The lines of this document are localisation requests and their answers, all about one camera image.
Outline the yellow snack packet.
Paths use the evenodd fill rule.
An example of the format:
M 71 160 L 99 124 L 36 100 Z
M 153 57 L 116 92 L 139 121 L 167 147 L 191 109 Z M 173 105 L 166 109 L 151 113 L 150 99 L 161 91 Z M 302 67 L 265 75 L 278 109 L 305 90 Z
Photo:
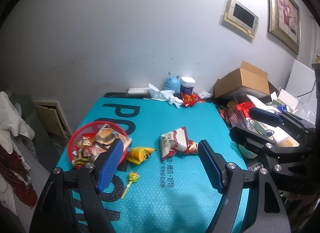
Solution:
M 140 165 L 148 160 L 151 154 L 156 151 L 154 148 L 149 147 L 134 147 L 126 156 L 126 160 L 130 163 Z

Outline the red candy wrapper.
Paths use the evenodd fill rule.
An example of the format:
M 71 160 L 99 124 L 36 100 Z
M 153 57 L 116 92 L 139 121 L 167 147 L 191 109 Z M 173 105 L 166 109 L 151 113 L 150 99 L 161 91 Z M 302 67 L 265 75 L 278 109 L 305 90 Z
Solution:
M 181 93 L 181 97 L 185 107 L 192 107 L 197 103 L 204 102 L 204 100 L 201 99 L 197 93 L 192 93 L 190 95 Z

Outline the gold framed picture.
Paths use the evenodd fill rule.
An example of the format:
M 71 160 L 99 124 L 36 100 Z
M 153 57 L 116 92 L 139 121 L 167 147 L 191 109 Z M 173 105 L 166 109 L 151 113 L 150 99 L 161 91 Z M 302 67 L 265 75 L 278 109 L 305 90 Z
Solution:
M 268 0 L 268 2 L 269 33 L 298 55 L 301 33 L 299 6 L 294 0 Z

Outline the open cardboard box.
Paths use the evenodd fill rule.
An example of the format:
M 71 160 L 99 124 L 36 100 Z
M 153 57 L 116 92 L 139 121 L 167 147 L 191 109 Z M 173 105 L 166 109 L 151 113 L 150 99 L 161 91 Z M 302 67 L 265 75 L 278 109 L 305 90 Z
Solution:
M 242 98 L 247 94 L 263 98 L 270 95 L 270 88 L 267 72 L 246 61 L 214 85 L 215 98 Z

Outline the crumpled white tissue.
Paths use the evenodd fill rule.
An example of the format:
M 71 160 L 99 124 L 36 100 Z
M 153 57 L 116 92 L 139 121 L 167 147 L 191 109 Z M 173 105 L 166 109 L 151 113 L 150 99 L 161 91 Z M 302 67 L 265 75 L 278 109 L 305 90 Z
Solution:
M 159 90 L 153 84 L 149 83 L 149 93 L 153 100 L 166 101 L 176 108 L 180 108 L 183 104 L 183 100 L 175 96 L 173 90 Z

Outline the wall access hatch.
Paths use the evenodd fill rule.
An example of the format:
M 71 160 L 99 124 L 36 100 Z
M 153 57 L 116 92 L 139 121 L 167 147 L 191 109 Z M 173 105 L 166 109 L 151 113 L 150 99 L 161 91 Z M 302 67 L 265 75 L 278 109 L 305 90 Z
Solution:
M 33 101 L 37 115 L 47 132 L 62 138 L 70 138 L 72 131 L 69 128 L 65 115 L 57 101 Z

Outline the yellow green lollipop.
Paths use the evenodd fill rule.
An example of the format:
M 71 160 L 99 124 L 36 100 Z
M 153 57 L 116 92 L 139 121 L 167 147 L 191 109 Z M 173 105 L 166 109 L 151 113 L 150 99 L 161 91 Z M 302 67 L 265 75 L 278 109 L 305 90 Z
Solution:
M 140 175 L 136 172 L 130 172 L 129 175 L 127 176 L 128 178 L 128 183 L 124 189 L 124 192 L 123 194 L 121 195 L 121 199 L 123 199 L 127 193 L 127 191 L 129 190 L 130 186 L 134 183 L 136 183 L 139 178 L 140 178 Z

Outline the brown seaweed roll snack bag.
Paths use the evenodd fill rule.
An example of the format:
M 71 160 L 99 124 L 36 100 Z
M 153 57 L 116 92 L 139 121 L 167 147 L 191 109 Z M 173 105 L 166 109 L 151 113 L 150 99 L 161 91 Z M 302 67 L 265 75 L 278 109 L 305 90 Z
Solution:
M 109 124 L 104 124 L 94 138 L 94 145 L 95 147 L 107 150 L 113 144 L 115 139 L 121 139 L 124 145 L 124 150 L 126 150 L 132 143 L 131 138 L 115 131 Z

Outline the blue round humidifier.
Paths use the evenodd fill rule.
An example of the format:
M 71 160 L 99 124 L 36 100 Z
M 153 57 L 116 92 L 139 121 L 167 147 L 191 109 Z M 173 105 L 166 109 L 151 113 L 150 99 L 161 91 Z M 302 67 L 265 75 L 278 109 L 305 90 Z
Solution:
M 174 76 L 171 72 L 168 72 L 168 77 L 163 84 L 163 90 L 172 90 L 174 94 L 179 94 L 181 89 L 180 76 Z

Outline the red plaid garment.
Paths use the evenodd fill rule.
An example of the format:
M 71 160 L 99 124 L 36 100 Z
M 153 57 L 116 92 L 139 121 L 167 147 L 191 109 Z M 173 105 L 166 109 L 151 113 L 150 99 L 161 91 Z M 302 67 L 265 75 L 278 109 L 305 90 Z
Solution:
M 9 154 L 2 146 L 1 175 L 11 185 L 15 195 L 22 203 L 30 208 L 36 205 L 38 197 L 29 182 L 28 170 L 23 165 L 22 157 L 15 150 Z

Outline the small white tissue wad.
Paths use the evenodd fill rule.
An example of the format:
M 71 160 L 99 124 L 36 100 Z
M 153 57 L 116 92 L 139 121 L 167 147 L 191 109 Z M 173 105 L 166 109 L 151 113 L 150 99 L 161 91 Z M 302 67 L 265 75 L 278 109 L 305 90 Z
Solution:
M 199 96 L 202 100 L 204 100 L 204 99 L 211 98 L 213 95 L 212 95 L 211 93 L 208 93 L 207 91 L 202 90 L 202 91 L 199 91 L 199 92 L 198 92 L 198 96 Z

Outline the red spicy snack packet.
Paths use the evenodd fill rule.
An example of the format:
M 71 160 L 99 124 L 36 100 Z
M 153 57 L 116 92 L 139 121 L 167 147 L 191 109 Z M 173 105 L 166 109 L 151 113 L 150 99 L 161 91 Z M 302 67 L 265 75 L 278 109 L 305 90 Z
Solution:
M 189 140 L 188 146 L 186 149 L 186 154 L 198 154 L 198 143 L 195 141 Z

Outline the teal bubble mailer mat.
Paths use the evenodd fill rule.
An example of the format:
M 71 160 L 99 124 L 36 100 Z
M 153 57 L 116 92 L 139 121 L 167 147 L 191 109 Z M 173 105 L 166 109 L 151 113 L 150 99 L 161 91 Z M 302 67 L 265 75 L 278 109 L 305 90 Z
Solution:
M 246 168 L 212 103 L 176 108 L 156 100 L 102 97 L 80 117 L 80 124 L 95 120 L 119 125 L 133 148 L 156 150 L 140 165 L 123 162 L 100 197 L 116 232 L 205 232 L 212 220 L 221 195 L 212 188 L 198 156 L 180 154 L 161 160 L 164 133 L 185 127 L 189 139 L 207 140 L 227 161 Z M 121 199 L 130 172 L 140 178 Z

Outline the white red snack bag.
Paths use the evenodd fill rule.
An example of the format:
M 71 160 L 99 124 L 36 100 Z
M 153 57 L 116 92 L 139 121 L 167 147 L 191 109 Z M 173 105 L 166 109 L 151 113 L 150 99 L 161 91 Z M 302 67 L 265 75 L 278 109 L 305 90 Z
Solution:
M 188 145 L 189 139 L 185 127 L 162 134 L 160 136 L 161 160 L 187 151 Z

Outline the white jar blue label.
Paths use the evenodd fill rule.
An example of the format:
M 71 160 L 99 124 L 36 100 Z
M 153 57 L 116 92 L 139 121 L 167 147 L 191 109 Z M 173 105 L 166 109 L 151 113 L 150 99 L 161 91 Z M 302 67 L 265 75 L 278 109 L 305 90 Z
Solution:
M 180 77 L 181 88 L 180 92 L 185 95 L 191 95 L 193 93 L 193 89 L 195 87 L 195 79 L 188 76 Z

